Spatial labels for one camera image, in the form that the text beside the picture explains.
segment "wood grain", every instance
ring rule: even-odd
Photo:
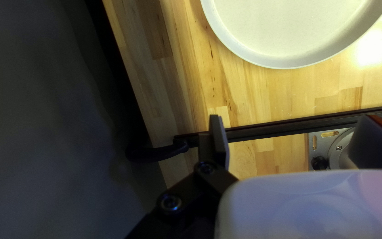
[[[324,62],[293,70],[253,65],[211,30],[199,0],[103,0],[154,147],[208,129],[382,106],[382,17]],[[307,170],[304,134],[229,144],[240,179]],[[171,186],[197,149],[160,162]]]

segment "dark background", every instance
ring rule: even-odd
[[[100,0],[0,0],[0,238],[123,238],[165,190]]]

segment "white plate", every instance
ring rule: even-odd
[[[324,61],[360,38],[382,0],[201,0],[216,36],[258,66],[293,69]]]

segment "white plastic part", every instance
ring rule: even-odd
[[[359,39],[382,0],[201,0],[233,53],[258,66],[291,69],[326,60]]]
[[[254,177],[224,193],[216,239],[382,239],[382,170]]]

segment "metal plate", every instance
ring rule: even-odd
[[[323,133],[334,131],[337,131],[338,134],[329,137],[321,137]],[[313,170],[310,161],[315,156],[321,156],[329,160],[330,169],[357,168],[347,156],[347,145],[353,136],[353,131],[354,128],[341,128],[309,133],[309,170]],[[316,149],[313,149],[314,137],[316,137]]]

